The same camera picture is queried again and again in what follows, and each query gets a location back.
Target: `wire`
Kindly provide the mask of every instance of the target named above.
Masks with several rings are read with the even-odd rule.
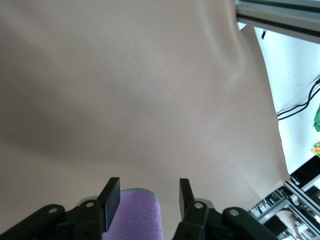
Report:
[[[293,115],[296,115],[296,114],[302,112],[303,110],[305,110],[305,109],[309,106],[310,101],[311,101],[311,100],[314,98],[314,96],[320,91],[320,88],[319,88],[314,94],[312,94],[312,91],[314,90],[315,86],[318,85],[319,83],[320,83],[320,78],[319,78],[319,79],[315,82],[315,84],[312,86],[312,88],[311,88],[311,90],[310,90],[310,92],[309,92],[309,95],[308,95],[308,100],[307,100],[305,103],[299,104],[299,105],[297,105],[297,106],[295,106],[295,107],[293,107],[293,108],[291,108],[291,109],[289,109],[289,110],[283,111],[283,112],[279,113],[277,116],[279,117],[279,116],[281,116],[282,114],[291,112],[292,110],[294,110],[294,109],[296,109],[296,108],[298,108],[298,107],[302,107],[302,106],[305,106],[305,107],[303,107],[302,109],[300,109],[300,110],[298,110],[298,111],[296,111],[296,112],[294,112],[294,113],[292,113],[292,114],[290,114],[290,115],[288,115],[288,116],[279,118],[278,120],[280,121],[280,120],[287,119],[287,118],[292,117]]]

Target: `green object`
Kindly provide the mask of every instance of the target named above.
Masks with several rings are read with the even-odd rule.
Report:
[[[316,111],[313,126],[315,127],[315,130],[317,132],[320,132],[320,105],[318,107],[318,110]]]

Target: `white surface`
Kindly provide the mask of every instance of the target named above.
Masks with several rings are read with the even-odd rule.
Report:
[[[311,87],[319,78],[320,44],[272,31],[267,31],[262,40],[263,29],[255,30],[268,72],[275,110],[282,112],[305,103]],[[279,121],[289,174],[314,156],[310,150],[320,142],[320,133],[313,127],[319,103],[320,94],[317,94],[304,111]]]
[[[234,4],[1,1],[0,232],[113,176],[158,195],[165,239],[179,178],[218,211],[279,187],[267,72]]]

